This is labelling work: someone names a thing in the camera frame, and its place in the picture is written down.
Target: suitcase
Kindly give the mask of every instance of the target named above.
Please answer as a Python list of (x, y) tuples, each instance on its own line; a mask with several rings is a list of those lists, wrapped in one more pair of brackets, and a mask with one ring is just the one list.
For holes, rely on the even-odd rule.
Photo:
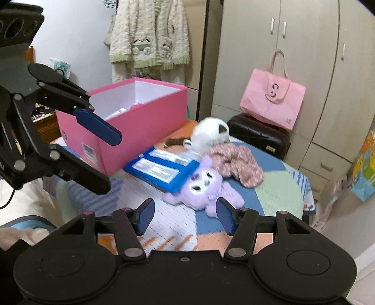
[(229, 134), (266, 153), (283, 159), (290, 146), (289, 132), (258, 121), (247, 114), (239, 114), (228, 121)]

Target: jacket sleeve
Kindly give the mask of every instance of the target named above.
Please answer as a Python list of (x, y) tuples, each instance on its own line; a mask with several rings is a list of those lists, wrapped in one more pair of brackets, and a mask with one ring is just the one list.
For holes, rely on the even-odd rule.
[(168, 18), (168, 31), (172, 32), (172, 59), (175, 65), (190, 62), (188, 23), (181, 0), (173, 0)]
[(132, 37), (136, 29), (137, 0), (119, 0), (116, 21), (113, 27), (109, 58), (111, 63), (130, 61)]

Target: wooden nightstand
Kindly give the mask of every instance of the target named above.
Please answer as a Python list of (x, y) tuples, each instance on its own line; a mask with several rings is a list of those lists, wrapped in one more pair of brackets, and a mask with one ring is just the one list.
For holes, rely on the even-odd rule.
[(34, 125), (36, 126), (42, 138), (42, 141), (44, 142), (50, 143), (53, 140), (56, 140), (57, 138), (61, 137), (56, 114), (54, 113), (47, 118), (35, 122)]

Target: pink box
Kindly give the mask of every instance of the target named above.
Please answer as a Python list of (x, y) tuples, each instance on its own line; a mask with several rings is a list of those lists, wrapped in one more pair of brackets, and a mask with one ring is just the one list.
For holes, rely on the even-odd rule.
[[(185, 86), (132, 78), (90, 92), (95, 113), (122, 133), (110, 146), (79, 125), (76, 118), (56, 111), (61, 134), (70, 149), (106, 175), (157, 143), (186, 122)], [(117, 110), (127, 111), (110, 117)]]

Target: blue pouch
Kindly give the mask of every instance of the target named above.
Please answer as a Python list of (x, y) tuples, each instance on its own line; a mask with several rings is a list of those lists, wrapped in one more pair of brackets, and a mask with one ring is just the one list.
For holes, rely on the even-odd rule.
[(123, 170), (150, 184), (177, 193), (199, 162), (171, 152), (151, 147), (124, 166)]

